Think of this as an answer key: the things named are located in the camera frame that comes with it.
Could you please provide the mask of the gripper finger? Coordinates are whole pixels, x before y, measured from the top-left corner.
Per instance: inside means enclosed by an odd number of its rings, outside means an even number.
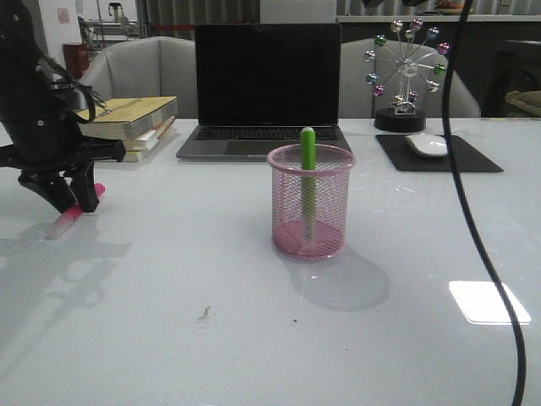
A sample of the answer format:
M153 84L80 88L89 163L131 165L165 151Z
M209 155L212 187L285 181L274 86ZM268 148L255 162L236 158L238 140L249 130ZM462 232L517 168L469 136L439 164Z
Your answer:
M18 181L22 187L38 194L60 213L64 213L75 204L73 192L58 172L22 171Z
M99 206L94 182L94 167L93 162L82 162L64 172L66 178L71 178L69 188L83 212L94 212Z

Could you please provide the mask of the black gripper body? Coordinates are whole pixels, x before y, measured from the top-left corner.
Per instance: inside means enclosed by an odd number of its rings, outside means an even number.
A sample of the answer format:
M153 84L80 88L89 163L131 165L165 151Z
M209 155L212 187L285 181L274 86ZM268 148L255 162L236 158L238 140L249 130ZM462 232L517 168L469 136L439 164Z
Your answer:
M90 109L85 119L59 98L43 65L59 74L62 84L81 90ZM80 125L96 116L93 91L37 45L29 9L21 1L1 2L1 124L12 141L1 148L1 165L35 172L71 170L95 161L124 159L121 140L81 133Z

